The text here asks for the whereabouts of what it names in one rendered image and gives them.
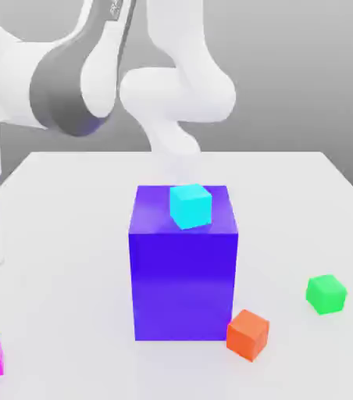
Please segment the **small cyan cube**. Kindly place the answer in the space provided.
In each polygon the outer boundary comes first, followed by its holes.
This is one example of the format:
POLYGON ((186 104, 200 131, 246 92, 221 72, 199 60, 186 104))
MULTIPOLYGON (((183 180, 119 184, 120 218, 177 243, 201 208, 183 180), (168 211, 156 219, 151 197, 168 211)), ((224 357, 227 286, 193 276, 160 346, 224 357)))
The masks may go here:
POLYGON ((212 195, 200 184, 171 187, 169 211, 181 230, 212 223, 212 195))

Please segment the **small orange cube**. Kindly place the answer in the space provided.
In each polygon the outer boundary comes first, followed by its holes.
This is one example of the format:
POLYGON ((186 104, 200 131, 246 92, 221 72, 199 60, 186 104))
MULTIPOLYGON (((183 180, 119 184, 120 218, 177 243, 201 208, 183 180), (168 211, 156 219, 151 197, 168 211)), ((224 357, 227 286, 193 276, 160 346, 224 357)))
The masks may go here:
POLYGON ((253 362, 266 347, 268 337, 269 321, 243 309, 227 326, 226 347, 253 362))

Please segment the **small green cube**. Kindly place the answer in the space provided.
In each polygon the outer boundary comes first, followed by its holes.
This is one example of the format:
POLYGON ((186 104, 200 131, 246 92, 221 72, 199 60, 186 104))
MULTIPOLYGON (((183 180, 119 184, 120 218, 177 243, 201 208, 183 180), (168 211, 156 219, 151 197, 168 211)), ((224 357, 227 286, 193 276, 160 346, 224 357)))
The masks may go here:
POLYGON ((333 274, 326 274, 309 278, 305 298, 319 315, 326 315, 343 310, 347 293, 333 274))

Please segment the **large blue box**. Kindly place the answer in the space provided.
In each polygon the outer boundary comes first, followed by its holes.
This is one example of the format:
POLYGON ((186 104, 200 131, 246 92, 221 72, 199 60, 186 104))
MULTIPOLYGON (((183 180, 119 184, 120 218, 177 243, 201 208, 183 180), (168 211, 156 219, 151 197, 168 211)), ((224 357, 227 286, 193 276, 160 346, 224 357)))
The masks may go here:
POLYGON ((231 320, 238 229, 228 190, 209 186, 212 222, 181 230, 166 185, 137 187, 128 232, 138 341, 223 341, 231 320))

